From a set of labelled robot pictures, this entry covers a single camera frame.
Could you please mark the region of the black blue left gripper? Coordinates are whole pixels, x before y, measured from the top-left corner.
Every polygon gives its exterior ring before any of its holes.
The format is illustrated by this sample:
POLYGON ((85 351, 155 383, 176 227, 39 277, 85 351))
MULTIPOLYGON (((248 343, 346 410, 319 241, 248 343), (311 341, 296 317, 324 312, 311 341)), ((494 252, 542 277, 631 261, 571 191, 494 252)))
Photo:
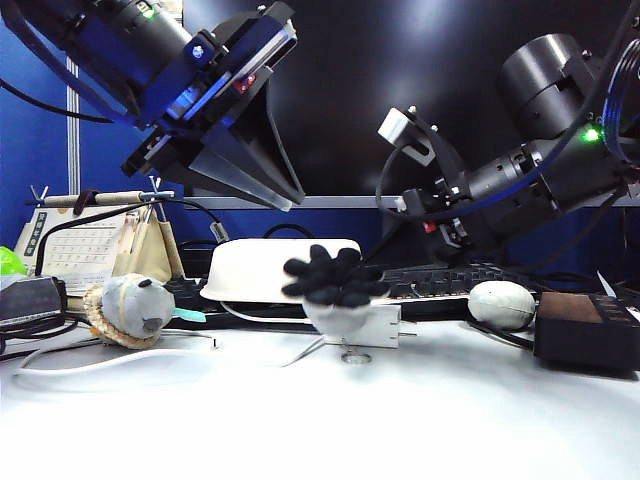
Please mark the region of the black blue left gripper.
POLYGON ((131 1, 119 24, 127 111, 152 135, 122 165, 191 189, 288 211, 305 192, 270 101, 275 66, 295 47, 290 5, 276 1, 188 33, 155 1, 131 1))

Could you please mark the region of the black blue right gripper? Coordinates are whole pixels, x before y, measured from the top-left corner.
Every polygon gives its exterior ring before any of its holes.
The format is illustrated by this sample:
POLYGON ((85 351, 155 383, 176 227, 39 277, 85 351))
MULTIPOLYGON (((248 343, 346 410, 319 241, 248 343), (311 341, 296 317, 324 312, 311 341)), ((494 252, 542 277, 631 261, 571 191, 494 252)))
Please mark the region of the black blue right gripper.
POLYGON ((497 231, 501 174, 467 172, 452 182, 440 175, 431 189, 402 193, 403 214, 414 224, 390 227, 364 256, 367 267, 391 270, 449 266, 501 248, 497 231))

